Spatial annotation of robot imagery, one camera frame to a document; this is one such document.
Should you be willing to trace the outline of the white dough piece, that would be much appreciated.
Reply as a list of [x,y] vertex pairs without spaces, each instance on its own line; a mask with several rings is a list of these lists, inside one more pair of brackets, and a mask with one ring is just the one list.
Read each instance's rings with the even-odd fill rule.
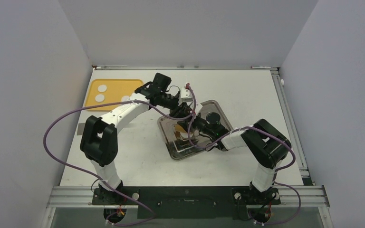
[[181,138],[183,141],[187,141],[187,140],[189,140],[191,137],[192,137],[192,134],[188,134],[188,133],[180,133],[180,138]]

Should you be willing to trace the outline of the wooden rolling pin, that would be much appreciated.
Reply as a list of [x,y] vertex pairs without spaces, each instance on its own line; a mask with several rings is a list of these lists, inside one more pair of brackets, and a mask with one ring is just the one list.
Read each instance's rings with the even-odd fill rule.
[[174,136],[175,136],[176,140],[185,142],[180,138],[180,133],[187,133],[187,131],[184,128],[182,128],[180,125],[175,124],[174,125]]

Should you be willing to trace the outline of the stainless steel tray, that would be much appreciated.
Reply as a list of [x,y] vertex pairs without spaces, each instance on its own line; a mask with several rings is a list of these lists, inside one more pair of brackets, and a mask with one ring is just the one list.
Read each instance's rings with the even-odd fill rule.
[[[196,111],[199,112],[202,119],[205,119],[209,113],[217,113],[221,118],[220,125],[225,127],[227,132],[232,130],[232,125],[217,101],[208,100],[202,102],[201,105],[202,108],[197,109]],[[174,136],[174,125],[177,124],[177,121],[166,117],[160,117],[157,124],[170,157],[176,161],[201,153],[204,151],[204,147],[209,146],[210,143],[213,142],[212,139],[208,138],[208,135],[196,132],[196,135],[191,137],[191,141],[200,147],[198,149],[193,147],[189,143],[189,140],[185,142],[176,140]]]

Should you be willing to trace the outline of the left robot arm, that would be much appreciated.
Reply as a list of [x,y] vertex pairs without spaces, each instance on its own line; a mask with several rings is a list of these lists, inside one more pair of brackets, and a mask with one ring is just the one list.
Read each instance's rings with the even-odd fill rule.
[[191,120],[195,115],[196,98],[190,84],[179,89],[175,95],[168,93],[172,80],[161,73],[154,79],[136,88],[127,101],[99,117],[87,118],[80,150],[93,164],[99,187],[105,190],[104,198],[110,204],[122,200],[123,182],[120,179],[114,160],[118,154],[118,134],[139,115],[157,107],[170,112],[167,118],[177,121]]

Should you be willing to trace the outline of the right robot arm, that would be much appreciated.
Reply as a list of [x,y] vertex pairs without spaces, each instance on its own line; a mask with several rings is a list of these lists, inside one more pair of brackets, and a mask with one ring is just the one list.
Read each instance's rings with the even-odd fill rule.
[[188,120],[178,121],[191,137],[191,131],[197,130],[211,139],[210,146],[222,151],[246,147],[255,157],[258,166],[250,182],[250,199],[262,203],[269,196],[268,190],[273,186],[281,162],[292,152],[291,142],[265,119],[260,119],[251,126],[228,130],[221,123],[218,113],[212,112],[203,119],[200,115]]

